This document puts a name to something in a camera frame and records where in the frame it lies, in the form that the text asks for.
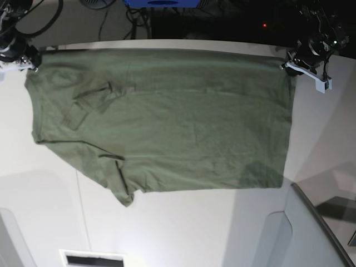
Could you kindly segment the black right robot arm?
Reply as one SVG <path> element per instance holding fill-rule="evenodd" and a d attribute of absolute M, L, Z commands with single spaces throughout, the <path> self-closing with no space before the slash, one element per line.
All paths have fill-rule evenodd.
<path fill-rule="evenodd" d="M 23 33 L 16 29 L 18 22 L 29 15 L 36 6 L 33 1 L 1 1 L 1 63 L 10 63 L 19 69 L 36 71 L 41 64 L 38 50 L 29 41 L 38 33 Z"/>

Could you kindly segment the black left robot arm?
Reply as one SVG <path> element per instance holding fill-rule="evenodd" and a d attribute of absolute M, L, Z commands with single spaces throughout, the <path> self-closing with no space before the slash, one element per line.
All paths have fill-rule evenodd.
<path fill-rule="evenodd" d="M 330 77 L 327 64 L 332 55 L 342 50 L 349 43 L 349 36 L 338 16 L 330 8 L 324 8 L 321 1 L 295 1 L 298 11 L 297 29 L 300 31 L 296 47 L 287 52 L 288 63 L 296 67 L 288 67 L 291 76 L 302 75 L 306 71 L 317 74 L 317 68 L 323 64 L 321 80 Z"/>

